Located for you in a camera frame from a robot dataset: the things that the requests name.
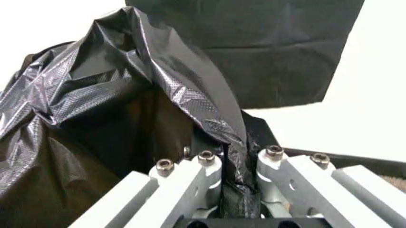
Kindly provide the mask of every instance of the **garbage bag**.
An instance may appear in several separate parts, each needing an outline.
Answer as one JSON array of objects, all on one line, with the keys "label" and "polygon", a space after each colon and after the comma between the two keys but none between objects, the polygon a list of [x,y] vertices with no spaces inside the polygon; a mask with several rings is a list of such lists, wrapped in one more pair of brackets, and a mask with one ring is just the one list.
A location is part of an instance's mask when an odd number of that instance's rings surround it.
[{"label": "garbage bag", "polygon": [[257,218],[240,107],[197,47],[134,7],[29,55],[0,95],[0,224],[66,227],[130,171],[224,144],[225,217]]},{"label": "garbage bag", "polygon": [[323,100],[364,0],[126,0],[220,69],[241,108]]}]

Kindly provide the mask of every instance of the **bolt head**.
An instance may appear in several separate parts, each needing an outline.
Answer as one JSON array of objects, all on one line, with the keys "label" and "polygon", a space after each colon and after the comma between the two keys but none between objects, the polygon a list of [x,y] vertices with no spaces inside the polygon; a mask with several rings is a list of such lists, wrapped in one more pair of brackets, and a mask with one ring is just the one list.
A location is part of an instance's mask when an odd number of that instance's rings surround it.
[{"label": "bolt head", "polygon": [[330,158],[323,153],[314,153],[310,156],[310,160],[316,163],[320,168],[327,169],[330,164]]},{"label": "bolt head", "polygon": [[156,171],[161,177],[167,177],[172,171],[175,169],[174,162],[170,159],[161,159],[159,160],[156,165]]},{"label": "bolt head", "polygon": [[214,163],[215,155],[211,151],[202,151],[197,155],[199,163],[203,166],[210,166]]},{"label": "bolt head", "polygon": [[189,146],[185,146],[183,148],[183,157],[188,158],[190,156],[190,147]]},{"label": "bolt head", "polygon": [[267,146],[265,148],[266,156],[269,157],[273,161],[280,161],[283,158],[283,154],[285,151],[283,148],[277,145]]}]

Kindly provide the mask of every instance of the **black cloth backdrop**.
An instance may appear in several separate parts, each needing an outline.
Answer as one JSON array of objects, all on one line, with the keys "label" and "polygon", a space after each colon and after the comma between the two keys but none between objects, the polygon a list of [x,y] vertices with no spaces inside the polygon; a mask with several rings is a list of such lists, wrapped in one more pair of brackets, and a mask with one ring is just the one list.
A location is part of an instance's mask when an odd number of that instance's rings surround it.
[{"label": "black cloth backdrop", "polygon": [[323,100],[364,0],[126,0],[220,69],[241,108]]}]

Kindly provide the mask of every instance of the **black plastic part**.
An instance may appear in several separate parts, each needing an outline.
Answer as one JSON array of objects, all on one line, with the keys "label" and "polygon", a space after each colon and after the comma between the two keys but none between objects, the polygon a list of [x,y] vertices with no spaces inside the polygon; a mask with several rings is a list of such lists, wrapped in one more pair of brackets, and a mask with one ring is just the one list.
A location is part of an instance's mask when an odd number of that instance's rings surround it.
[{"label": "black plastic part", "polygon": [[323,218],[181,219],[174,228],[330,228]]}]

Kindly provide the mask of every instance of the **metal bar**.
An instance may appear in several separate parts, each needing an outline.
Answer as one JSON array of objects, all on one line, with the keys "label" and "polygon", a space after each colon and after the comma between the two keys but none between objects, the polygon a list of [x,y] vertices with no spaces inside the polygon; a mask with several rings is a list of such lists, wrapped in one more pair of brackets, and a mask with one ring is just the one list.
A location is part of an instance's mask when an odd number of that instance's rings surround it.
[{"label": "metal bar", "polygon": [[[316,152],[296,150],[285,148],[285,152],[289,157],[298,155],[312,155]],[[350,155],[341,155],[333,153],[325,153],[336,166],[337,169],[345,168],[354,165],[362,165],[371,170],[377,175],[385,175],[397,178],[406,178],[406,163],[390,160],[380,160],[374,158],[357,157]]]},{"label": "metal bar", "polygon": [[191,218],[209,189],[205,177],[200,164],[183,160],[125,227],[169,228]]},{"label": "metal bar", "polygon": [[157,188],[156,179],[133,171],[69,227],[123,227]]},{"label": "metal bar", "polygon": [[390,227],[308,156],[287,158],[274,169],[262,150],[257,164],[257,171],[283,192],[292,216],[319,211],[333,227]]},{"label": "metal bar", "polygon": [[357,165],[339,169],[332,177],[393,227],[406,227],[406,194]]}]

